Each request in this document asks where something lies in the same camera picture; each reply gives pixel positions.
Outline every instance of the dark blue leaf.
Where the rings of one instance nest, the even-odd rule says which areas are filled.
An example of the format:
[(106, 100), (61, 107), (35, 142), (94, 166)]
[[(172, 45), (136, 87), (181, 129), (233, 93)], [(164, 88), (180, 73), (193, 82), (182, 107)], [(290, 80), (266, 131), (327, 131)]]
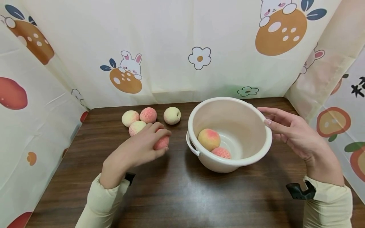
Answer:
[(31, 16), (28, 17), (28, 21), (35, 26), (37, 25)]
[(324, 17), (327, 14), (327, 10), (325, 9), (315, 9), (312, 12), (307, 14), (308, 20), (318, 20)]
[(301, 9), (303, 12), (309, 10), (309, 8), (313, 5), (314, 0), (301, 0)]
[(114, 59), (109, 59), (109, 63), (113, 68), (116, 68), (116, 63), (114, 61)]
[(102, 69), (103, 71), (110, 71), (111, 70), (110, 66), (107, 66), (107, 65), (100, 66), (100, 69)]
[(9, 12), (9, 14), (11, 14), (13, 17), (18, 18), (20, 20), (25, 20), (24, 15), (22, 14), (22, 12), (20, 10), (18, 10), (17, 8), (15, 8), (12, 5), (5, 5), (5, 9)]

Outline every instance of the fabric backdrop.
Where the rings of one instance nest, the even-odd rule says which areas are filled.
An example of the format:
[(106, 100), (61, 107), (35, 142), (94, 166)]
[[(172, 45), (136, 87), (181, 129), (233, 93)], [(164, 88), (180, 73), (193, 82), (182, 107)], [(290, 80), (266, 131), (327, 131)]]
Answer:
[[(0, 0), (0, 227), (27, 222), (91, 108), (285, 95), (308, 122), (343, 106), (361, 125), (355, 106), (324, 103), (364, 46), (364, 7), (362, 0)], [(328, 102), (351, 94), (343, 86)], [(341, 117), (330, 111), (326, 118)], [(340, 113), (319, 131), (364, 199), (363, 165), (348, 162), (362, 161), (363, 139)], [(355, 136), (345, 140), (347, 133)]]

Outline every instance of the chinese character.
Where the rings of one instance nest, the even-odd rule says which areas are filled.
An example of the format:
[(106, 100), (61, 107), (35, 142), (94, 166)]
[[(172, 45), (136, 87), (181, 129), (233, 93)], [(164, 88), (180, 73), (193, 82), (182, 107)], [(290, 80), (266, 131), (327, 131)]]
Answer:
[(351, 88), (352, 88), (351, 94), (354, 93), (355, 97), (357, 97), (357, 95), (365, 97), (365, 95), (361, 92), (362, 89), (361, 88), (359, 89), (359, 85), (351, 85)]
[(365, 89), (365, 77), (360, 77), (359, 79), (361, 80), (361, 82), (359, 83), (359, 85), (362, 85), (361, 87), (363, 89)]

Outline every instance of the cream sleeve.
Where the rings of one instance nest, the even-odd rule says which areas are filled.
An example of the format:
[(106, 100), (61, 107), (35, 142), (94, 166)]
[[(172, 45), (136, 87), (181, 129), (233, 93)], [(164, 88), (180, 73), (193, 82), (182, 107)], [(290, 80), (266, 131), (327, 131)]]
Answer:
[(347, 186), (341, 187), (315, 181), (307, 176), (316, 194), (304, 203), (303, 228), (351, 228), (352, 193)]
[(113, 189), (105, 189), (99, 182), (99, 174), (91, 183), (87, 203), (75, 228), (108, 228), (126, 193), (130, 182), (126, 179)]

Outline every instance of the bucket handle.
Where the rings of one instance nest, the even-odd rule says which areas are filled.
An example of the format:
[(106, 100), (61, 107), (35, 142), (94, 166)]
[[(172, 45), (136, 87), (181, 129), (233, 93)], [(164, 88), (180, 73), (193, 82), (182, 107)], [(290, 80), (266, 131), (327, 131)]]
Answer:
[(193, 148), (193, 146), (191, 145), (191, 143), (190, 143), (190, 135), (189, 135), (189, 131), (188, 132), (186, 132), (186, 143), (188, 144), (188, 146), (189, 146), (189, 148), (190, 148), (190, 150), (196, 155), (196, 156), (198, 156), (199, 157), (199, 155), (200, 155), (200, 152), (199, 151), (197, 151), (197, 150), (195, 150), (194, 148)]

